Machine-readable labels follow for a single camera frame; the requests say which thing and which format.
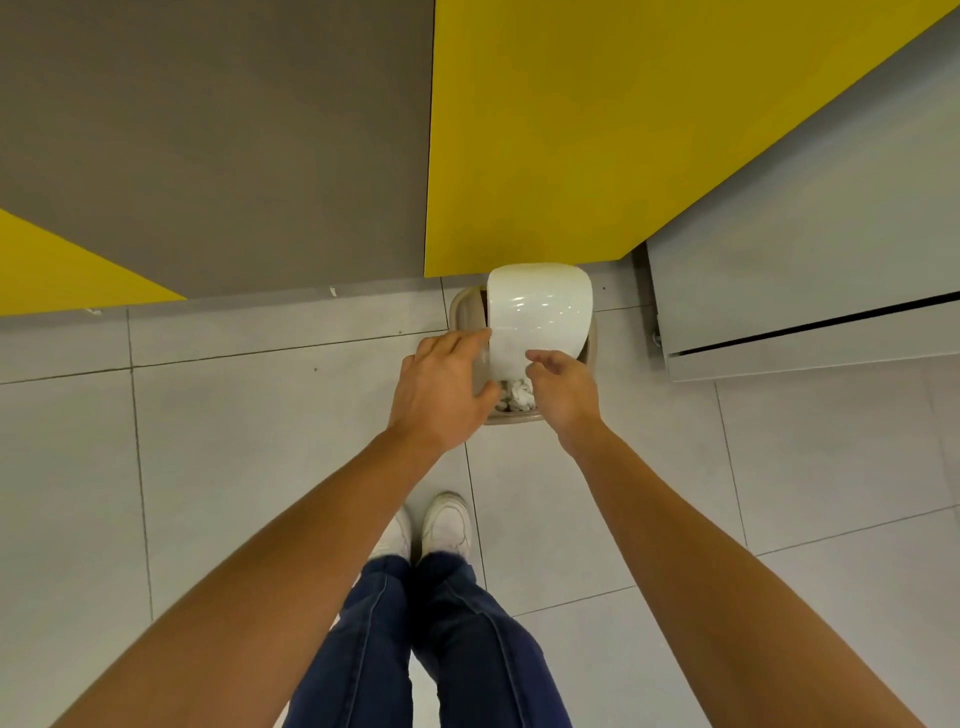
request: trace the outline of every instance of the white debris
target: white debris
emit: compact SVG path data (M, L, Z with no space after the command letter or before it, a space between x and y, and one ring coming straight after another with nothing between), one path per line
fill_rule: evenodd
M534 385L530 379L500 382L500 401L496 404L499 412L529 412L536 408Z

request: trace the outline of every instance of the black gap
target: black gap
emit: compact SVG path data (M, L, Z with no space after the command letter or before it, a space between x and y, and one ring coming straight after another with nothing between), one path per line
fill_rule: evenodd
M863 319L872 319L875 316L886 316L890 313L901 313L902 311L912 311L914 308L927 308L932 305L940 305L941 303L950 303L952 301L960 301L960 291L955 291L953 293L942 293L939 296L930 296L926 299L918 299L916 301L911 301L908 303L894 303L893 305L885 305L880 308L871 308L869 311L861 311L860 313L850 313L846 316L837 316L833 319L824 319L823 321L817 321L813 324L801 324L795 327L789 328L779 328L776 331L768 331L767 333L757 333L753 336L744 336L742 339L733 339L732 341L724 341L719 344L707 344L705 347L696 347L695 349L686 349L682 352L672 353L670 356L686 356L687 354L700 353L700 352L711 352L714 349L725 349L726 347L735 347L739 344L749 344L752 341L762 341L763 339L772 339L775 336L785 336L788 333L800 333L801 331L810 331L815 328L826 328L826 327L835 327L838 324L849 324L853 321L863 321Z

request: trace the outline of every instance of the forearm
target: forearm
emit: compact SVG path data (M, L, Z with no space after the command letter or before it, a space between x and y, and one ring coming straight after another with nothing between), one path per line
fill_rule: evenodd
M714 726L920 725L789 587L604 425L564 446Z
M440 452L384 433L175 604L57 723L271 726Z

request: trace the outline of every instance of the dark blue denim pants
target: dark blue denim pants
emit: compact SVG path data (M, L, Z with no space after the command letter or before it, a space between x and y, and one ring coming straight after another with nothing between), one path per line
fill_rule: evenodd
M566 728L530 633L452 553L370 561L290 701L284 728L410 728L413 648L444 728Z

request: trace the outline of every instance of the beige trash bin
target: beige trash bin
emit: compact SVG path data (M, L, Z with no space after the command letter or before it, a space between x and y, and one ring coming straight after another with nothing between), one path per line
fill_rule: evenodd
M487 327L487 289L474 285L465 288L456 295L450 303L450 327L460 331L479 331ZM577 358L584 362L593 372L597 355L597 322L596 317L590 318L590 330L587 342ZM479 392L487 383L490 372L489 353L486 349L480 352L473 363L473 391ZM499 412L493 410L487 417L486 425L513 425L517 423L531 423L542 420L543 415L536 408L527 412Z

